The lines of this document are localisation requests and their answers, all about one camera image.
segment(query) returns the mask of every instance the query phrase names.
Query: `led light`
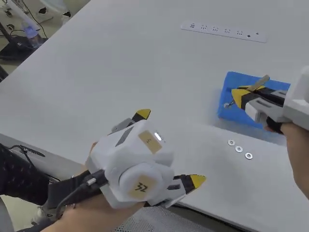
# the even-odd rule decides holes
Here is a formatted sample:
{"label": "led light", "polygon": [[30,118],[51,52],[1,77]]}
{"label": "led light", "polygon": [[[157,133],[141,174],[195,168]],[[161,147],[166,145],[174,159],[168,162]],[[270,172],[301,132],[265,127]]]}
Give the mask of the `led light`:
{"label": "led light", "polygon": [[159,141],[162,140],[162,138],[160,137],[160,135],[159,135],[157,132],[155,132],[154,135],[156,136],[156,138],[157,138]]}

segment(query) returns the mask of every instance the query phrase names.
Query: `finger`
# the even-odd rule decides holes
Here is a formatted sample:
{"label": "finger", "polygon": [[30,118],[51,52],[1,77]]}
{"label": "finger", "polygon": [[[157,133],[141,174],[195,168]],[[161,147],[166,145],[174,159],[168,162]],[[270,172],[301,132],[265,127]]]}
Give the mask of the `finger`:
{"label": "finger", "polygon": [[264,130],[269,131],[269,132],[274,132],[274,130],[272,130],[269,126],[265,126]]}
{"label": "finger", "polygon": [[92,149],[95,147],[95,145],[97,145],[97,143],[98,143],[98,142],[95,142],[95,143],[93,143],[93,144],[91,145],[89,154],[91,153],[91,151],[92,151]]}

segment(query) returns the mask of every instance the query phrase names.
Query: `floor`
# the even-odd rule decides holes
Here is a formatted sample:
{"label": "floor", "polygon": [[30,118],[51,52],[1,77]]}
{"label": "floor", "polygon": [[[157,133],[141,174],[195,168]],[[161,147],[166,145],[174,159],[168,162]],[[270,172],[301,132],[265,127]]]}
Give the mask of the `floor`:
{"label": "floor", "polygon": [[[19,19],[17,18],[10,18],[8,19],[3,11],[0,11],[0,21],[3,23],[10,21],[10,23],[14,23],[15,25],[20,24]],[[60,16],[55,16],[53,19],[42,23],[45,32],[48,37],[51,37],[62,25]],[[6,39],[3,36],[0,36],[0,50],[7,44]],[[20,63],[11,63],[0,61],[0,65],[8,72],[13,72],[16,67],[18,67]],[[23,228],[30,227],[30,220],[37,212],[37,206],[30,204],[28,202],[22,201],[17,198],[12,198],[8,196],[2,196],[8,211],[11,215],[14,229],[21,230]],[[213,230],[214,232],[236,232],[237,230],[231,229],[220,222],[211,220],[209,218],[205,218],[199,214],[195,214],[192,212],[184,211],[184,210],[175,210],[175,213],[189,219],[195,221],[201,225],[207,226],[209,229]]]}

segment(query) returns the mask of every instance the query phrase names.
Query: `sticker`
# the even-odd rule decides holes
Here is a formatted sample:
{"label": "sticker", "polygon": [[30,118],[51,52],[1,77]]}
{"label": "sticker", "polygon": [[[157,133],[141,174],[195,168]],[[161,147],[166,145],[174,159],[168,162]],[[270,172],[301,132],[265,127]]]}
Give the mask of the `sticker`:
{"label": "sticker", "polygon": [[148,130],[140,133],[139,138],[144,142],[144,144],[153,154],[157,153],[162,148],[161,144],[153,137],[153,135]]}
{"label": "sticker", "polygon": [[128,194],[133,198],[143,200],[154,185],[156,185],[156,180],[141,175]]}

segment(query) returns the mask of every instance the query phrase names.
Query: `printed number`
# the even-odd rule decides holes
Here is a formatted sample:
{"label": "printed number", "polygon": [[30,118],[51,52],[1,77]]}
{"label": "printed number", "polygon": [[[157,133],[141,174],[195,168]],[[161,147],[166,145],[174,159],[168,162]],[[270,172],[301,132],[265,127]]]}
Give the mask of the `printed number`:
{"label": "printed number", "polygon": [[146,189],[148,188],[146,185],[143,183],[139,182],[139,185],[137,185],[137,189],[135,191],[141,191],[141,192],[146,192]]}

